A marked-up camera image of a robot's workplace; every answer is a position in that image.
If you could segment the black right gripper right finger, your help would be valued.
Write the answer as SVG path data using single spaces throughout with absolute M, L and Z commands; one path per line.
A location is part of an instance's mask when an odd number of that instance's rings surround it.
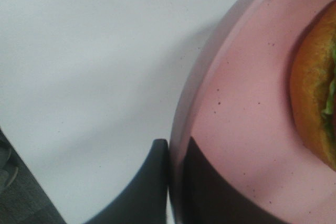
M 184 223 L 262 223 L 260 210 L 225 181 L 190 138 L 184 159 Z

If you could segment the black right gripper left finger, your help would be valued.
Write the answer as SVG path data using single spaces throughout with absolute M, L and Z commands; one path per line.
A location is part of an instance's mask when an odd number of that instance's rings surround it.
M 134 178 L 87 223 L 167 223 L 168 143 L 153 141 Z

